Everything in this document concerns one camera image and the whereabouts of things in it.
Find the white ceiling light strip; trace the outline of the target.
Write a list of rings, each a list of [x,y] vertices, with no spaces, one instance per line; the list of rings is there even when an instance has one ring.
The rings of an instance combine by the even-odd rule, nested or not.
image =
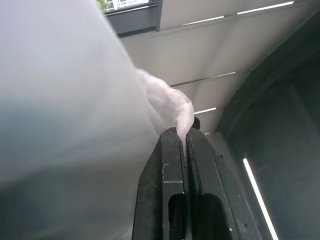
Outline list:
[[[219,19],[223,19],[225,16],[217,16],[217,17],[212,17],[212,18],[207,18],[207,19],[203,19],[203,20],[198,20],[198,21],[193,21],[193,22],[189,22],[189,23],[185,23],[182,26],[189,26],[189,25],[194,25],[194,24],[200,24],[200,23],[205,23],[205,22],[209,22],[209,21],[214,21],[214,20],[219,20]]]
[[[199,79],[195,79],[195,80],[190,80],[190,81],[186,81],[186,82],[182,82],[182,83],[172,84],[172,85],[170,85],[170,87],[183,86],[183,85],[186,85],[186,84],[192,84],[192,83],[197,83],[197,82],[201,82],[201,81],[217,79],[217,78],[230,76],[230,75],[234,75],[234,74],[236,74],[235,71],[234,72],[224,73],[224,74],[219,74],[219,75],[215,75],[215,76],[210,76],[210,77],[204,77],[204,78],[199,78]]]
[[[294,3],[295,3],[295,1],[293,0],[293,1],[283,2],[283,3],[279,3],[279,4],[269,5],[269,6],[265,6],[265,7],[245,10],[245,11],[237,12],[236,14],[237,15],[244,15],[244,14],[253,13],[253,12],[259,12],[259,11],[265,11],[265,10],[290,6],[290,5],[293,5]]]
[[[213,108],[208,108],[208,109],[196,111],[196,112],[194,112],[194,115],[215,111],[216,109],[217,109],[216,107],[213,107]]]
[[[245,170],[247,172],[247,175],[249,177],[249,180],[252,185],[255,196],[257,198],[260,209],[262,211],[263,217],[264,217],[265,222],[267,224],[268,230],[271,234],[272,240],[279,240],[247,158],[243,159],[243,164],[244,164]]]

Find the dark grey curved panel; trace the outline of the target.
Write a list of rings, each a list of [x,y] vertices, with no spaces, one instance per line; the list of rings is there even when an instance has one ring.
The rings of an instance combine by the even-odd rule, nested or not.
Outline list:
[[[218,124],[263,240],[320,240],[320,4],[247,75]]]

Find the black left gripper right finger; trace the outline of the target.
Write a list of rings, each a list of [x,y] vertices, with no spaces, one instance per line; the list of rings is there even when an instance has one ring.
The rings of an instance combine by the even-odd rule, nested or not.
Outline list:
[[[186,136],[192,240],[262,240],[241,186],[205,134]]]

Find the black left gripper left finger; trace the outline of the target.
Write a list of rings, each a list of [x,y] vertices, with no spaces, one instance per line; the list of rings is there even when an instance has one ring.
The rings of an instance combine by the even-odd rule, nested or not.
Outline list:
[[[188,183],[183,144],[163,132],[138,181],[133,240],[185,240]]]

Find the window with dark frame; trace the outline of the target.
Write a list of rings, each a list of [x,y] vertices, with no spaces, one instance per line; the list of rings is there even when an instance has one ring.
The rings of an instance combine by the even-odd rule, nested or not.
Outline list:
[[[158,32],[163,0],[95,0],[120,38]]]

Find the translucent white drawstring bag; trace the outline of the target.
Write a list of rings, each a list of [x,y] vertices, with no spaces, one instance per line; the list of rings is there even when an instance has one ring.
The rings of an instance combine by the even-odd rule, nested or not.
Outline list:
[[[0,240],[111,240],[191,100],[137,68],[94,0],[0,0]]]

